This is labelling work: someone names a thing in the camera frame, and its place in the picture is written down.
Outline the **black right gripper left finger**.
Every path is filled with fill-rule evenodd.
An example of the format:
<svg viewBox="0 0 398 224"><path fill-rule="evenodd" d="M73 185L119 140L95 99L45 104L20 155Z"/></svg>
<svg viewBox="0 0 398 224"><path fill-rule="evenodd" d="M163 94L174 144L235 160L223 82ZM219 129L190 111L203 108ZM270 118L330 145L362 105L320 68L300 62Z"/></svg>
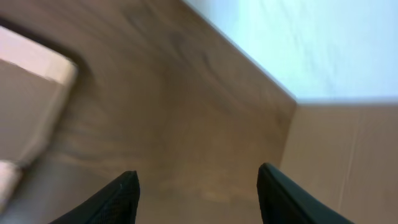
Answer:
<svg viewBox="0 0 398 224"><path fill-rule="evenodd" d="M125 171L50 224L135 224L140 198L136 171Z"/></svg>

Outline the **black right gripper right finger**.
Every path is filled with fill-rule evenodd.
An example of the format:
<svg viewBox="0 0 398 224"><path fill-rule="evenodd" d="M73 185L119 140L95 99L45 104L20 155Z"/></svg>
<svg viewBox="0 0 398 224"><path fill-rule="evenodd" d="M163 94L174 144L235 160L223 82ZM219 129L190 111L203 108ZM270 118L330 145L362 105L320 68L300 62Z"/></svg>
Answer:
<svg viewBox="0 0 398 224"><path fill-rule="evenodd" d="M257 194L263 224L351 223L270 163L259 167Z"/></svg>

